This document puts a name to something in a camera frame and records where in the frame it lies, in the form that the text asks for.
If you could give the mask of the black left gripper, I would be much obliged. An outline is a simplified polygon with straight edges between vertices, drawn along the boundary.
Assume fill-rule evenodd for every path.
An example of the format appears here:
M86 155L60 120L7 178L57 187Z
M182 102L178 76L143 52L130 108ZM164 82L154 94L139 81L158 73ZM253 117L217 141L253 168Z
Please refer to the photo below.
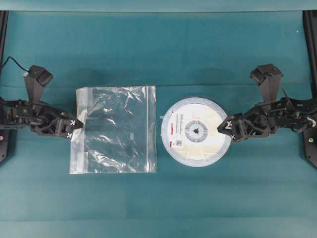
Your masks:
M29 128L41 136L55 136L71 139L73 129L81 129L84 124L72 115L65 115L64 111L52 107L44 102L32 102L32 121Z

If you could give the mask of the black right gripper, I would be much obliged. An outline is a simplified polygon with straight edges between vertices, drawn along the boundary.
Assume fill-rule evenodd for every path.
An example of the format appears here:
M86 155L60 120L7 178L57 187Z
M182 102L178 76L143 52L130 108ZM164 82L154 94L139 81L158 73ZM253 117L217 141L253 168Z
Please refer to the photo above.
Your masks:
M269 103L255 104L253 108L245 113L227 116L217 127L219 133L230 133L233 142L242 142L249 138L268 137L272 134L269 126ZM237 132L232 131L233 122L237 119Z

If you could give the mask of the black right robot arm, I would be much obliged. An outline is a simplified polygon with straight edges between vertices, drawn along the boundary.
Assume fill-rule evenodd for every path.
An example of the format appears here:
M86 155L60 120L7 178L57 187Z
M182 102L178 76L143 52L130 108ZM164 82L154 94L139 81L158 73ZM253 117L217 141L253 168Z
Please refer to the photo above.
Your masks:
M317 100L283 97L274 102L256 104L245 113L229 115L217 127L219 133L234 142L268 137L280 128L301 133L317 126Z

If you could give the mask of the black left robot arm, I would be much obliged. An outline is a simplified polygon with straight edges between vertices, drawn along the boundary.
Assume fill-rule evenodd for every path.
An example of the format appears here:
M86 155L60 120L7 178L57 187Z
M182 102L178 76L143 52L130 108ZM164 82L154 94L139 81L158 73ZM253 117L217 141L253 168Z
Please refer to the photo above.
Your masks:
M66 111L45 102L26 100L0 100L0 128L2 130L25 127L40 136L71 139L73 132L84 124Z

